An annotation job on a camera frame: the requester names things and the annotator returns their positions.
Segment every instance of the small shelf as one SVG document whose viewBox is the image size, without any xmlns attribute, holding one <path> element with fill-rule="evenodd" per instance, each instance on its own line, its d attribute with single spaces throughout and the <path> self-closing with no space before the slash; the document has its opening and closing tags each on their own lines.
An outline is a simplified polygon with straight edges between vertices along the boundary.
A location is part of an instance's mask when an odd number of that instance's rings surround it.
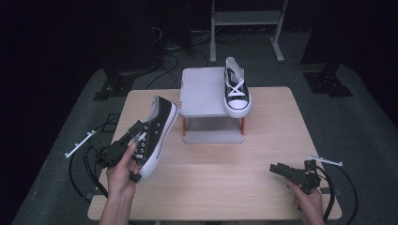
<svg viewBox="0 0 398 225">
<path fill-rule="evenodd" d="M 224 109 L 224 67 L 186 68 L 182 72 L 179 114 L 184 143 L 242 143 L 244 118 Z"/>
</svg>

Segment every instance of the high-top sneaker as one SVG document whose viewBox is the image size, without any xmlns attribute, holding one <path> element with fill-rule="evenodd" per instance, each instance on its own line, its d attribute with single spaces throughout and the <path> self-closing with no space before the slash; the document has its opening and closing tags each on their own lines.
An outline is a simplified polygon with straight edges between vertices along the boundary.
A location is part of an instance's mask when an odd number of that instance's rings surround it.
<svg viewBox="0 0 398 225">
<path fill-rule="evenodd" d="M 242 118 L 252 108 L 252 97 L 244 79 L 245 71 L 233 57 L 226 59 L 225 77 L 225 110 L 233 118 Z"/>
</svg>

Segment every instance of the white shoelace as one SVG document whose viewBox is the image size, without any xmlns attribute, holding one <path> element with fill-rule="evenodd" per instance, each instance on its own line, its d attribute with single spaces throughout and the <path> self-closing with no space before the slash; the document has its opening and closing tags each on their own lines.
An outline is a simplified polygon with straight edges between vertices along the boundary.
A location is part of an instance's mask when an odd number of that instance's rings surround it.
<svg viewBox="0 0 398 225">
<path fill-rule="evenodd" d="M 241 79 L 240 82 L 235 86 L 231 86 L 229 84 L 229 82 L 226 82 L 226 85 L 230 88 L 232 88 L 232 91 L 230 93 L 228 93 L 228 97 L 233 97 L 233 96 L 245 96 L 245 94 L 241 91 L 239 91 L 238 89 L 240 88 L 240 86 L 245 82 L 244 79 Z"/>
</svg>

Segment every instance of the dark floor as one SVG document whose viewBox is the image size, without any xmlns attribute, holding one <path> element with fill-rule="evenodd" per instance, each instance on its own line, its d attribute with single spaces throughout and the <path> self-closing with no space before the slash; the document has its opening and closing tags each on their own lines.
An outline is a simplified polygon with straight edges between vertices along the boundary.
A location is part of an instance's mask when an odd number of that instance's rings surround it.
<svg viewBox="0 0 398 225">
<path fill-rule="evenodd" d="M 318 71 L 323 65 L 301 65 L 309 33 L 283 33 L 280 45 L 285 62 L 276 61 L 269 43 L 270 33 L 241 36 L 234 44 L 218 44 L 216 64 L 208 64 L 208 44 L 195 45 L 200 51 L 174 52 L 178 65 L 173 75 L 165 74 L 149 89 L 178 88 L 184 68 L 223 67 L 227 56 L 233 56 L 245 68 L 249 86 L 287 86 L 298 103 L 311 134 L 314 146 L 323 158 L 344 163 L 343 169 L 358 190 L 359 208 L 352 224 L 396 224 L 398 221 L 398 131 L 366 90 L 359 74 L 341 65 L 337 76 L 352 92 L 353 97 L 330 97 L 313 94 L 303 72 Z M 177 60 L 165 56 L 164 66 L 173 68 Z M 165 70 L 139 77 L 132 89 L 146 89 Z M 35 184 L 26 197 L 13 224 L 96 224 L 87 217 L 89 203 L 81 198 L 69 181 L 69 159 L 64 154 L 80 142 L 87 131 L 102 124 L 110 113 L 121 113 L 125 97 L 110 97 L 93 101 L 105 82 L 99 70 L 93 74 L 77 100 L 67 122 L 59 133 Z M 109 144 L 113 134 L 97 134 Z M 82 156 L 76 153 L 72 176 L 84 193 L 94 191 L 85 173 Z M 341 219 L 328 224 L 345 224 L 354 210 L 354 195 L 344 176 L 324 165 L 334 186 L 342 193 L 337 197 L 343 210 Z M 300 224 L 298 221 L 278 221 L 277 224 Z"/>
</svg>

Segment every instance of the hand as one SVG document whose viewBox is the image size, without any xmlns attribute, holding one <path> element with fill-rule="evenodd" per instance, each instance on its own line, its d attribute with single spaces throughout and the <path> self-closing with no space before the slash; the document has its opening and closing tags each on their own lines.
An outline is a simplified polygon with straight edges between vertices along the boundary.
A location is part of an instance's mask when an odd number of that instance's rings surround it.
<svg viewBox="0 0 398 225">
<path fill-rule="evenodd" d="M 324 225 L 322 194 L 318 189 L 313 188 L 309 195 L 306 195 L 296 184 L 288 181 L 287 185 L 295 193 L 295 207 L 302 211 L 302 221 L 305 225 Z"/>
<path fill-rule="evenodd" d="M 102 212 L 99 224 L 128 224 L 132 199 L 135 194 L 135 183 L 130 180 L 130 173 L 137 174 L 139 166 L 131 157 L 135 152 L 135 143 L 131 144 L 119 163 L 108 168 L 108 200 Z"/>
<path fill-rule="evenodd" d="M 134 174 L 139 172 L 137 162 L 131 159 L 135 149 L 135 143 L 132 143 L 117 165 L 108 168 L 106 171 L 109 198 L 114 197 L 114 195 L 123 195 L 125 198 L 130 199 L 134 197 L 135 183 L 130 180 L 130 172 Z"/>
</svg>

